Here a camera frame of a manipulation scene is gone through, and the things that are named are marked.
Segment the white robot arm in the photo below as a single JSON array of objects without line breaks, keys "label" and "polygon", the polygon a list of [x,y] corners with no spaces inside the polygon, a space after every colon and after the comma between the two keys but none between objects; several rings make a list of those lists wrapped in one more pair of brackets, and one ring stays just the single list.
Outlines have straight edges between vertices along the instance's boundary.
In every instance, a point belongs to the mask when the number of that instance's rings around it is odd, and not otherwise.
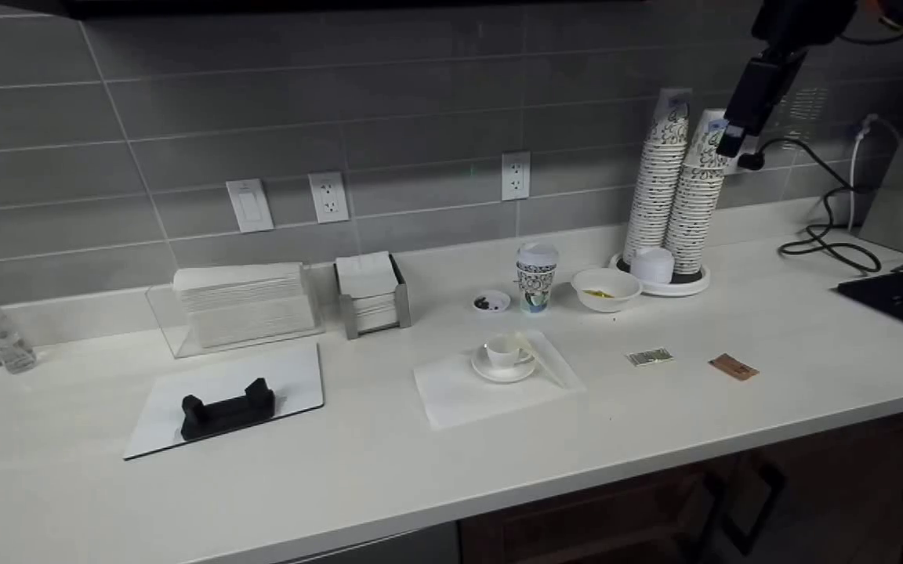
[{"label": "white robot arm", "polygon": [[860,9],[889,29],[889,42],[903,42],[903,0],[763,0],[748,29],[763,50],[745,64],[725,106],[720,157],[736,157],[768,126],[806,54],[843,42]]}]

